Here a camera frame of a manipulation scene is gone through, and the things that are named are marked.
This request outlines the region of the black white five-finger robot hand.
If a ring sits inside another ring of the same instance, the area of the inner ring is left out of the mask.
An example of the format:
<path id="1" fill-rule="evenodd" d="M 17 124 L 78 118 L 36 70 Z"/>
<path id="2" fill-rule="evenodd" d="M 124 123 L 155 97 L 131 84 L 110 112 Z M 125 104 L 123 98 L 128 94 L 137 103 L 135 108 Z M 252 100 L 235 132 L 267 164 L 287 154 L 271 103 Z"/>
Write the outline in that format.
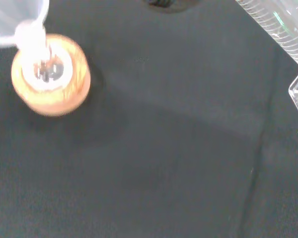
<path id="1" fill-rule="evenodd" d="M 190 5 L 187 0 L 144 0 L 144 2 L 149 6 L 171 10 L 183 10 Z"/>

